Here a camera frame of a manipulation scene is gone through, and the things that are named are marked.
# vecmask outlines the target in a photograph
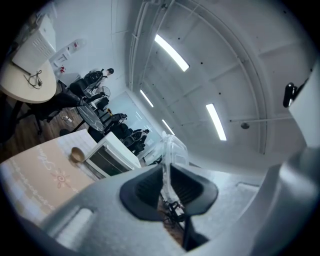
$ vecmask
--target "chair backrest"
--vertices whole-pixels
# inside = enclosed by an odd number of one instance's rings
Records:
[[[96,107],[98,108],[98,110],[103,111],[106,107],[106,105],[108,105],[109,100],[107,98],[102,98],[97,104]]]
[[[81,78],[72,84],[70,84],[70,91],[80,97],[87,96],[85,94],[85,90],[88,88],[89,84],[85,81],[85,79]]]
[[[129,137],[126,137],[124,140],[123,140],[123,145],[125,145],[126,147],[129,147],[131,146],[133,143],[135,143],[134,139],[129,136]]]

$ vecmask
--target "desk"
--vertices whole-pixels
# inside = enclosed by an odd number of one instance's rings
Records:
[[[5,95],[0,99],[0,109],[3,112],[3,116],[8,117],[8,120],[1,120],[6,127],[0,135],[0,142],[7,141],[15,133],[16,120],[23,102],[32,104],[44,103],[55,95],[57,84],[49,61],[47,60],[39,70],[42,70],[39,77],[43,84],[40,89],[35,89],[24,77],[25,75],[29,78],[27,72],[14,65],[11,61],[3,64],[0,71],[0,90]],[[7,96],[17,100],[13,109],[6,102]]]
[[[88,154],[97,143],[79,130],[30,148],[0,164],[2,187],[16,211],[39,224],[98,178],[85,163],[69,160],[72,147]]]
[[[54,71],[47,60],[40,68],[39,75],[43,84],[40,89],[33,88],[24,75],[29,78],[29,74],[12,62],[4,63],[0,72],[0,90],[9,97],[26,103],[44,103],[50,100],[56,93],[57,83]]]

